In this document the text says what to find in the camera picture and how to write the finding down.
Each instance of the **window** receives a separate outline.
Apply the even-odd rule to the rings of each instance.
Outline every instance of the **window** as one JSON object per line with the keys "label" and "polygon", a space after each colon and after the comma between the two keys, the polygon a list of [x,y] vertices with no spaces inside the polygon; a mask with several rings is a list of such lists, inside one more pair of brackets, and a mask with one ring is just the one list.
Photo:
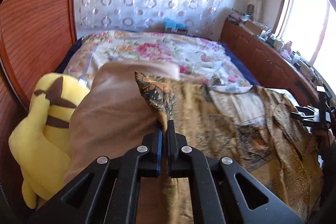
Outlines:
{"label": "window", "polygon": [[301,56],[328,88],[336,92],[333,59],[336,53],[336,13],[328,0],[283,0],[275,34],[293,42],[292,50]]}

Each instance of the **wooden cabinet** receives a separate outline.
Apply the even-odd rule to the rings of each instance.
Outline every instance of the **wooden cabinet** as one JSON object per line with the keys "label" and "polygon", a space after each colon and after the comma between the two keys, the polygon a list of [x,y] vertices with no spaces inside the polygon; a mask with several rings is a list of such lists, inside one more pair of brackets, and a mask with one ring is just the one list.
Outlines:
{"label": "wooden cabinet", "polygon": [[289,90],[302,106],[318,102],[311,84],[278,52],[228,21],[224,23],[220,41],[225,43],[264,87]]}

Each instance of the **triangular cutout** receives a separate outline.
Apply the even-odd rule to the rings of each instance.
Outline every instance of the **triangular cutout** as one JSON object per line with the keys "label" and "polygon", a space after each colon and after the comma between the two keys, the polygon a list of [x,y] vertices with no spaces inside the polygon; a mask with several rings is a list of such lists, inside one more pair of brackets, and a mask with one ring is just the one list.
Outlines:
{"label": "triangular cutout", "polygon": [[235,175],[239,187],[243,193],[245,201],[251,210],[268,203],[268,198],[260,192],[247,178],[242,174]]}
{"label": "triangular cutout", "polygon": [[94,176],[95,175],[93,173],[90,173],[83,177],[83,179],[74,188],[63,196],[62,202],[76,209],[80,208]]}

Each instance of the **pikachu plush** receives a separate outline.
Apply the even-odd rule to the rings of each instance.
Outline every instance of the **pikachu plush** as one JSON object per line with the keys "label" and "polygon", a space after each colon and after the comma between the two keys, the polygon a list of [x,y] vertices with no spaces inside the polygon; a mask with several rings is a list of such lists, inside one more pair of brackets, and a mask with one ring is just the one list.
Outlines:
{"label": "pikachu plush", "polygon": [[58,73],[46,74],[36,84],[29,114],[9,138],[29,208],[36,207],[37,196],[49,200],[63,187],[71,161],[70,118],[89,91],[77,79]]}

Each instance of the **human hand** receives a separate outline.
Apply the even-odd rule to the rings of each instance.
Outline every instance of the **human hand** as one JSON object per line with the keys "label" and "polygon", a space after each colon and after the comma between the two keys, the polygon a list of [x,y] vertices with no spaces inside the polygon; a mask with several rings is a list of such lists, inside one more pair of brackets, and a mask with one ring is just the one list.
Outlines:
{"label": "human hand", "polygon": [[331,129],[328,129],[328,131],[326,131],[323,128],[312,128],[311,133],[315,136],[320,137],[321,139],[321,142],[319,144],[320,151],[323,151],[329,148],[332,145],[332,143],[335,141],[335,137]]}

